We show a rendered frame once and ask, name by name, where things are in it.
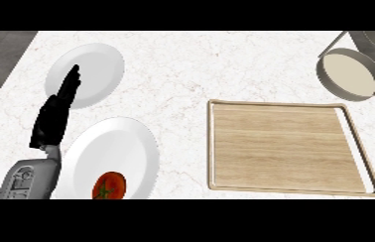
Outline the grey tiered basket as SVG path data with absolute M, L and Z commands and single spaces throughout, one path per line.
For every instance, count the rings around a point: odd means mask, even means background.
M 335 47 L 344 35 L 356 50 Z M 340 98 L 363 101 L 375 96 L 375 31 L 341 32 L 318 56 L 316 75 Z

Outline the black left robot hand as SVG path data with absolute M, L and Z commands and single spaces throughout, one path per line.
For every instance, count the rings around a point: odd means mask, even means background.
M 48 145 L 61 145 L 68 125 L 70 110 L 82 85 L 80 77 L 80 66 L 76 64 L 64 79 L 58 93 L 49 97 L 40 109 L 30 141 L 30 147 L 34 149 L 40 149 Z

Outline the red tomato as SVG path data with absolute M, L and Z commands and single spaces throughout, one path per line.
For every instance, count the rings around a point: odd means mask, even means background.
M 93 185 L 93 199 L 123 199 L 126 194 L 126 178 L 118 172 L 101 175 Z

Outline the large white plate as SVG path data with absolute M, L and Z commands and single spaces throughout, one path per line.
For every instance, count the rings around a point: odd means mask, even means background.
M 132 118 L 108 118 L 87 128 L 64 155 L 53 196 L 92 198 L 99 177 L 118 172 L 126 178 L 124 198 L 148 198 L 158 165 L 157 142 L 146 126 Z

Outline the small white plate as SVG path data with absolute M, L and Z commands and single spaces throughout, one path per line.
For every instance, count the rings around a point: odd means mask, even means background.
M 56 60 L 46 77 L 46 94 L 56 94 L 74 65 L 80 66 L 82 85 L 73 108 L 98 104 L 114 92 L 124 74 L 124 59 L 117 48 L 102 43 L 70 50 Z

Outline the wooden tray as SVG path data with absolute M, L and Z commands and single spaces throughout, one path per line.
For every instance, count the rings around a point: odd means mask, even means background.
M 375 197 L 347 107 L 211 100 L 208 188 Z

